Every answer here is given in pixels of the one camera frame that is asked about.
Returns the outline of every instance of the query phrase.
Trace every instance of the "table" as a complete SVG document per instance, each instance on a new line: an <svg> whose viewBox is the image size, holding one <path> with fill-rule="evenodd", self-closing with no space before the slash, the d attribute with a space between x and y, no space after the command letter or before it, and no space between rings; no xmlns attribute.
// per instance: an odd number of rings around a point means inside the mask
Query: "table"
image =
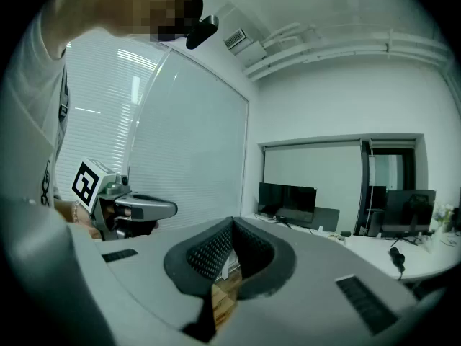
<svg viewBox="0 0 461 346"><path fill-rule="evenodd" d="M267 221L266 217L248 215L246 219L260 219ZM280 226L286 227L283 223L277 223ZM293 226L292 229L306 234L315 234L323 236L325 239L334 232L318 232L314 229ZM380 269L385 274L392 278L398 279L400 272L390 259L389 250L395 240L379 239L375 237L365 236L350 236L345 241L334 240L340 245L344 245L362 259L368 261L371 265ZM417 282L420 280L429 279L446 272L455 267L461 262L461 237L454 233L442 234L441 241L432 252L428 252L423 245L414 246L404 241L397 242L393 247L397 247L398 251L405 255L405 271L402 274L403 282ZM455 242L454 245L448 246L450 241Z"/></svg>

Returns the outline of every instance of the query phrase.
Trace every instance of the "white ceiling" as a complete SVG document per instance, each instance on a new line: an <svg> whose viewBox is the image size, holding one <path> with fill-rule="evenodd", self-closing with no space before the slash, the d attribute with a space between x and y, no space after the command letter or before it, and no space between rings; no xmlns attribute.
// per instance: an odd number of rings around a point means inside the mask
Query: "white ceiling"
<svg viewBox="0 0 461 346"><path fill-rule="evenodd" d="M439 31L416 0L205 0L203 16L220 19L220 34L243 28L254 40L293 22L315 25L323 37L395 31L439 39Z"/></svg>

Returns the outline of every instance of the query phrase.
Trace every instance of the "person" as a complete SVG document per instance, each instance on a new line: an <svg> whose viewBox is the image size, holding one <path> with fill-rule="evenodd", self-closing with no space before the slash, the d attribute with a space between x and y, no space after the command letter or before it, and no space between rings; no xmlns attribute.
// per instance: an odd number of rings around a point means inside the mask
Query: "person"
<svg viewBox="0 0 461 346"><path fill-rule="evenodd" d="M0 195L55 208L67 222L99 238L86 210L77 202L62 201L55 188L54 167L70 109L66 45L97 27L117 37L149 34L153 40L172 40L197 20L188 17L194 3L50 0L28 27L1 85L0 134L8 153L2 155ZM114 214L111 205L105 210L105 218Z"/></svg>

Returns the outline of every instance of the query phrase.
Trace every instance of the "air vent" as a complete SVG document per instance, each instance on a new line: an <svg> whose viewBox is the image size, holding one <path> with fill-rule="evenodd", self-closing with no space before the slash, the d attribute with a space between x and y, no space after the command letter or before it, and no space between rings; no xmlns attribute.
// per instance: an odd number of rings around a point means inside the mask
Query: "air vent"
<svg viewBox="0 0 461 346"><path fill-rule="evenodd" d="M241 43L245 39L246 39L245 32L243 30L237 30L227 40L225 40L224 43L230 50L235 45L237 45L238 43Z"/></svg>
<svg viewBox="0 0 461 346"><path fill-rule="evenodd" d="M339 278L336 284L373 334L397 321L397 317L355 275Z"/></svg>

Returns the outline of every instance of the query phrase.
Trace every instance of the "white cube with marker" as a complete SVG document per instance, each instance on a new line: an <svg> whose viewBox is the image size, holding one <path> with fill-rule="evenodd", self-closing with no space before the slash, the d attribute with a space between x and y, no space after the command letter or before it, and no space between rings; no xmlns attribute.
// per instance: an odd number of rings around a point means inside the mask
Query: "white cube with marker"
<svg viewBox="0 0 461 346"><path fill-rule="evenodd" d="M107 183L115 182L117 173L93 158L82 158L72 184L72 192L78 202L93 212L97 195L104 190Z"/></svg>

